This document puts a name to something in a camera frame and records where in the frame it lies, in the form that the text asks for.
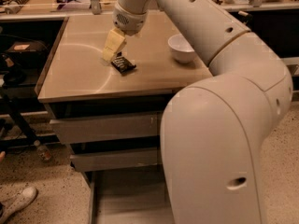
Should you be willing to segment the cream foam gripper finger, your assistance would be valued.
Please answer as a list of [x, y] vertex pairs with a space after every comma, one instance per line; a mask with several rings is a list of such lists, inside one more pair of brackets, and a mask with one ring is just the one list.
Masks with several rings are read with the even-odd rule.
[[111, 29], [107, 35], [102, 58], [107, 62], [112, 62], [125, 45], [125, 33], [118, 28]]

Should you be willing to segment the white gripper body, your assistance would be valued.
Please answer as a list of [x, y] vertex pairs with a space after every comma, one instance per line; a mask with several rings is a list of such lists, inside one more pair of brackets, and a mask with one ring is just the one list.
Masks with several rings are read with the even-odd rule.
[[113, 24], [126, 35], [132, 36], [141, 31], [148, 17], [148, 13], [134, 14], [122, 8], [119, 4], [114, 6]]

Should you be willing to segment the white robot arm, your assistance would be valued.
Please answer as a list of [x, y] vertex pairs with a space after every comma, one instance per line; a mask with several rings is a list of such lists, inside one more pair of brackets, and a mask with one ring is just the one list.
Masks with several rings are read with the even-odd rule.
[[[143, 27], [151, 0], [117, 0], [103, 57]], [[260, 150], [288, 112], [292, 77], [245, 24], [211, 0], [155, 0], [212, 76], [179, 91], [161, 121], [176, 224], [266, 224]]]

